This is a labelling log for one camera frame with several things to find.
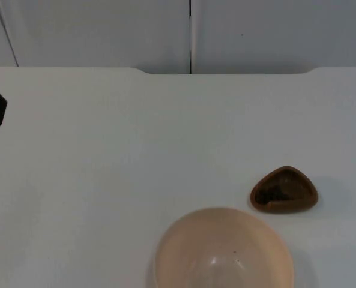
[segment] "small brown dish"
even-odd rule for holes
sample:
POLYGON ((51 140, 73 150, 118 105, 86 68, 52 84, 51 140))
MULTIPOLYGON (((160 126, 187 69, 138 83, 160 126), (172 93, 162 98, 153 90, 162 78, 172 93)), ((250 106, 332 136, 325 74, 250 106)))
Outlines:
POLYGON ((290 213, 307 210, 318 202, 318 192, 310 179, 291 166, 283 166, 260 180, 250 195, 260 211, 290 213))

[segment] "brown bowl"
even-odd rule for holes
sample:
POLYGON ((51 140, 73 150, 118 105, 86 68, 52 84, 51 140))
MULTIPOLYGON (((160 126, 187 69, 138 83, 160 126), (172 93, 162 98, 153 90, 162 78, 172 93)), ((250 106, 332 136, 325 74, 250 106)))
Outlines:
POLYGON ((255 185, 250 200, 260 211, 298 212, 314 206, 318 201, 318 192, 305 174, 294 167, 283 166, 255 185))
POLYGON ((291 255, 263 221, 229 208, 192 212, 162 237, 158 288, 293 288, 291 255))

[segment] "white tabletop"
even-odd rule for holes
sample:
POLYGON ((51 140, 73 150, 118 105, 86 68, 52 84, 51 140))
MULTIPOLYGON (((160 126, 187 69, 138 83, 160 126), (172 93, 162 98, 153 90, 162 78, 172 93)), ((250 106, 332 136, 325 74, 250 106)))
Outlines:
POLYGON ((288 244, 296 288, 356 287, 356 68, 156 76, 0 68, 0 288, 152 288, 152 255, 187 212, 230 206, 288 244), (291 165, 320 201, 252 209, 291 165))

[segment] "beige bowl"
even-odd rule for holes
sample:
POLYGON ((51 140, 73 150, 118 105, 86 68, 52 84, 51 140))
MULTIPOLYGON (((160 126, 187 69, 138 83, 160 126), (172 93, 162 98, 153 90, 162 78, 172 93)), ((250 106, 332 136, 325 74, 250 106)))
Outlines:
POLYGON ((192 212, 162 237, 158 288, 293 288, 291 255, 263 221, 229 208, 192 212))

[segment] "table surface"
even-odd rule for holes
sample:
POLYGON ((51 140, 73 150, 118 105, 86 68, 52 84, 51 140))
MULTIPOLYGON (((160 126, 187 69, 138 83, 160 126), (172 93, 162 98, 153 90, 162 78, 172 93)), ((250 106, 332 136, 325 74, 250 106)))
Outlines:
POLYGON ((152 288, 163 232, 208 206, 276 230, 296 288, 356 287, 356 68, 0 68, 0 93, 0 288, 152 288), (251 189, 283 165, 318 204, 255 211, 251 189))

